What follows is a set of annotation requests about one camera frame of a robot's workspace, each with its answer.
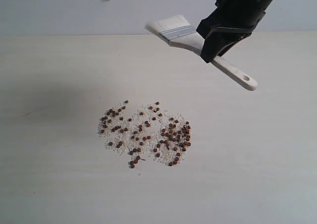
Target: brush handle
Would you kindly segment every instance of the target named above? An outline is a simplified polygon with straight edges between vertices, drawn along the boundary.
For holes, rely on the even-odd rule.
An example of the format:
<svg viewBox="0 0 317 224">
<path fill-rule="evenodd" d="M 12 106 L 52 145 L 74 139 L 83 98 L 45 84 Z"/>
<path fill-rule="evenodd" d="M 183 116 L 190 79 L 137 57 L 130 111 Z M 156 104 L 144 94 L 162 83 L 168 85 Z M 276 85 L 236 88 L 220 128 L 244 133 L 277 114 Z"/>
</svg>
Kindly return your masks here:
<svg viewBox="0 0 317 224">
<path fill-rule="evenodd" d="M 211 63 L 223 73 L 228 75 L 231 79 L 240 84 L 243 88 L 253 91 L 258 87 L 258 83 L 253 78 L 240 71 L 238 68 L 227 62 L 224 58 L 216 56 Z"/>
</svg>

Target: brush bristles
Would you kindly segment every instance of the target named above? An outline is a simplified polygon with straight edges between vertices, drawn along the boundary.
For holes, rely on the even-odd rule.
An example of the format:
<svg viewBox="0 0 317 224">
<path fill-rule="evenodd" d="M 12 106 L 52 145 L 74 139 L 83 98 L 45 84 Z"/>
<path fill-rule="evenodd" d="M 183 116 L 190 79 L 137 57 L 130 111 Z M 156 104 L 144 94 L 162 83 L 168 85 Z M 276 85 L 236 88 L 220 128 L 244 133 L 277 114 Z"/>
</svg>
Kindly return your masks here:
<svg viewBox="0 0 317 224">
<path fill-rule="evenodd" d="M 149 22 L 145 26 L 149 32 L 158 35 L 164 31 L 175 29 L 178 27 L 189 26 L 190 23 L 183 15 L 176 15 L 156 22 Z"/>
</svg>

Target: robotic arm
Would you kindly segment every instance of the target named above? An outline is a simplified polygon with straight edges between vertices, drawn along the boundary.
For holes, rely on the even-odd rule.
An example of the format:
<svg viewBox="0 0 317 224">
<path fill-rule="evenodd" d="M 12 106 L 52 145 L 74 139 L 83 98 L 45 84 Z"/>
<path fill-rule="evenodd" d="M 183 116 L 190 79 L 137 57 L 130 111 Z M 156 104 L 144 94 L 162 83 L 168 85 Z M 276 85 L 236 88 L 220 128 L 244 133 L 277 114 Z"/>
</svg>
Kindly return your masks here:
<svg viewBox="0 0 317 224">
<path fill-rule="evenodd" d="M 196 30 L 205 39 L 201 58 L 209 63 L 251 36 L 272 1 L 217 0 L 217 9 Z"/>
</svg>

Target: white table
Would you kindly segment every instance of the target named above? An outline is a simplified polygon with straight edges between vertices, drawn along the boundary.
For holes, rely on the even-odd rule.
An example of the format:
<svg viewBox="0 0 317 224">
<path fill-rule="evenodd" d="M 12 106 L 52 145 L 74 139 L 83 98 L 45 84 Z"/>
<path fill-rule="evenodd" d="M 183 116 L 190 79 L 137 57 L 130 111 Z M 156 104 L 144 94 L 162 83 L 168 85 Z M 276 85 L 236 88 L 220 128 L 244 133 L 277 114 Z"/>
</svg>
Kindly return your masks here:
<svg viewBox="0 0 317 224">
<path fill-rule="evenodd" d="M 317 32 L 225 58 L 258 89 L 154 36 L 1 38 L 0 223 L 315 224 Z M 182 164 L 105 149 L 98 119 L 126 99 L 191 121 Z"/>
</svg>

